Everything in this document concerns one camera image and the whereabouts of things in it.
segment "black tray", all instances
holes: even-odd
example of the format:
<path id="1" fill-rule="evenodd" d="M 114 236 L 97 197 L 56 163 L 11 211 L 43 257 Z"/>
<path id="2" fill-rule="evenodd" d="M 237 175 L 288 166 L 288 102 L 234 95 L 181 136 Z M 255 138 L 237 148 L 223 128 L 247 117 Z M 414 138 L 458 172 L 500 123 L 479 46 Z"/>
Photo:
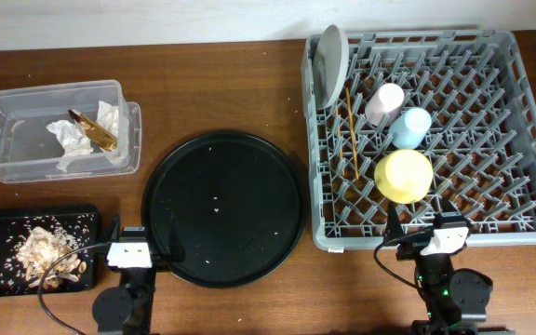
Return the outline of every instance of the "black tray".
<path id="1" fill-rule="evenodd" d="M 269 141 L 220 131 L 186 142 L 156 168 L 142 225 L 157 254 L 179 246 L 171 272 L 207 288 L 270 274 L 295 248 L 306 222 L 302 177 Z"/>
<path id="2" fill-rule="evenodd" d="M 96 241 L 100 217 L 96 207 L 92 205 L 0 209 L 0 297 L 36 294 L 37 288 L 28 288 L 29 283 L 23 276 L 16 276 L 18 270 L 21 274 L 24 274 L 25 270 L 19 261 L 12 259 L 11 269 L 4 268 L 4 264 L 16 254 L 14 247 L 23 241 L 20 236 L 28 237 L 29 229 L 38 226 L 53 232 L 52 216 L 60 223 L 60 227 L 76 238 L 76 241 L 80 239 L 77 241 L 79 247 L 89 246 Z M 79 292 L 94 287 L 96 261 L 93 251 L 81 253 L 78 258 L 87 262 L 87 269 L 80 280 L 77 283 L 63 280 L 62 284 L 50 293 Z"/>

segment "gray dish rack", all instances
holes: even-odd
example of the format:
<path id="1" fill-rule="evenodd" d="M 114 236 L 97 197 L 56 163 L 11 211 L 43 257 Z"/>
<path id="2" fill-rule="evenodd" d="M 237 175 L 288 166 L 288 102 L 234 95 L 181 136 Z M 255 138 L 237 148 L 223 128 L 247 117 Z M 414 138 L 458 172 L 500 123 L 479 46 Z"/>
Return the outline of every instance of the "gray dish rack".
<path id="1" fill-rule="evenodd" d="M 382 241 L 388 200 L 375 187 L 373 170 L 395 148 L 385 122 L 374 127 L 363 111 L 387 82 L 405 91 L 401 113 L 422 107 L 434 120 L 416 149 L 430 159 L 434 181 L 422 201 L 397 208 L 405 232 L 431 224 L 446 197 L 474 225 L 469 246 L 536 244 L 536 106 L 512 33 L 349 33 L 345 85 L 352 96 L 357 181 L 344 92 L 333 106 L 315 108 L 312 59 L 319 38 L 307 39 L 301 63 L 319 248 L 370 249 Z"/>

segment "yellow bowl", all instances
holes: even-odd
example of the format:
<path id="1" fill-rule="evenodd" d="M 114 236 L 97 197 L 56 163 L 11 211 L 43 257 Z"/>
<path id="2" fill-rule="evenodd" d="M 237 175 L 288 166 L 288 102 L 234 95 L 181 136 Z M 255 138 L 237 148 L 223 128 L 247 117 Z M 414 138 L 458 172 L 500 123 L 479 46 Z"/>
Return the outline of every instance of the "yellow bowl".
<path id="1" fill-rule="evenodd" d="M 398 204 L 412 204 L 423 199 L 433 178 L 434 170 L 429 159 L 408 149 L 385 156 L 374 174 L 378 190 Z"/>

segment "wooden table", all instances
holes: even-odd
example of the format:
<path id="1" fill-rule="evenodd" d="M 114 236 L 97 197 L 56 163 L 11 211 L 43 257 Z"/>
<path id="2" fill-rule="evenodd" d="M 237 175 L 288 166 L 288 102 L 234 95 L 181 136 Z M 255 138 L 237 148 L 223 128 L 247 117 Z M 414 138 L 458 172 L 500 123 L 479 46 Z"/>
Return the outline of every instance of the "wooden table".
<path id="1" fill-rule="evenodd" d="M 536 100 L 536 32 L 517 33 Z M 105 226 L 116 211 L 140 225 L 143 188 L 162 157 L 179 143 L 217 128 L 272 141 L 307 166 L 300 65 L 303 41 L 187 46 L 104 47 L 0 52 L 0 89 L 116 79 L 141 106 L 143 150 L 136 174 L 81 181 L 0 183 L 0 208 L 92 203 Z M 393 252 L 382 259 L 410 277 L 411 263 Z M 469 248 L 455 265 L 489 275 L 495 284 L 487 326 L 536 334 L 536 246 Z M 118 276 L 100 269 L 88 292 L 46 297 L 54 313 L 87 333 L 90 306 Z M 315 247 L 310 224 L 290 258 L 251 285 L 199 288 L 159 274 L 152 329 L 162 334 L 334 331 L 392 333 L 426 317 L 417 293 L 376 266 L 369 251 L 328 254 Z M 0 334 L 65 333 L 35 296 L 0 298 Z"/>

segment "white wall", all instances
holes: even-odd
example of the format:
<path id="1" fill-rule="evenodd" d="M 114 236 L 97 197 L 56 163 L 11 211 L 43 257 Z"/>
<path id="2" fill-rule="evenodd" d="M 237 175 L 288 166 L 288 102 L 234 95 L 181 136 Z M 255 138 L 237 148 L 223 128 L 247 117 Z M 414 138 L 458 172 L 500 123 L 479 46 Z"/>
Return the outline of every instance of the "white wall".
<path id="1" fill-rule="evenodd" d="M 305 38 L 331 23 L 536 29 L 536 0 L 0 0 L 0 50 Z"/>

